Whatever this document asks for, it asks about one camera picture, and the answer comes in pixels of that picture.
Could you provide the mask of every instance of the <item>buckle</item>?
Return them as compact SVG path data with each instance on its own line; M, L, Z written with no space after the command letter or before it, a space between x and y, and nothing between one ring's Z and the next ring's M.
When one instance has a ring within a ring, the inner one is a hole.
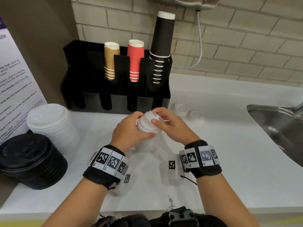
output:
M195 214L190 209L176 209L169 212L170 227L199 227Z

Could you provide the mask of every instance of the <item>wall-mounted device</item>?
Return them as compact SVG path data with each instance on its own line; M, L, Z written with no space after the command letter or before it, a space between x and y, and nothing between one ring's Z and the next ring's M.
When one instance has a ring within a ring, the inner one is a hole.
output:
M161 3L170 6L184 6L196 10L213 9L219 0L150 0L152 2Z

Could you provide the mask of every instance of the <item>forearm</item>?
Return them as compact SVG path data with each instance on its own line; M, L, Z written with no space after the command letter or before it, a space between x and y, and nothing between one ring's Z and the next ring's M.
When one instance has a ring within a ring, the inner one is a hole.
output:
M83 178L42 227L89 227L96 222L107 188Z
M197 178L205 214L216 216L228 227L259 227L222 174Z

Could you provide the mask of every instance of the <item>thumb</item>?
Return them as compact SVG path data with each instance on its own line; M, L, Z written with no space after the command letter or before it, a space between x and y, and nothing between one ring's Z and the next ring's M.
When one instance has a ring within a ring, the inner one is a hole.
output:
M154 133L154 132L142 133L141 139L142 139L142 140L151 139L151 138L154 138L154 137L156 137L156 136L157 136L157 134Z
M164 132L167 132L169 129L169 126L167 124L165 124L157 119L152 119L151 123Z

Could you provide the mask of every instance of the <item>white cable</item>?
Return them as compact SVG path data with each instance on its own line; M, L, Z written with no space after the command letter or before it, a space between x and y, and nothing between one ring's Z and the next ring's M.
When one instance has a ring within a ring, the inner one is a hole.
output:
M200 43L200 56L199 59L197 60L197 62L189 67L182 67L182 68L177 68L172 70L172 72L178 71L178 70L182 70L182 69L189 69L192 68L194 66L196 66L197 64L199 64L201 58L202 58L202 36L201 36L201 29L200 29L200 21L199 21L199 12L197 11L197 23L198 23L198 32L199 32L199 43Z

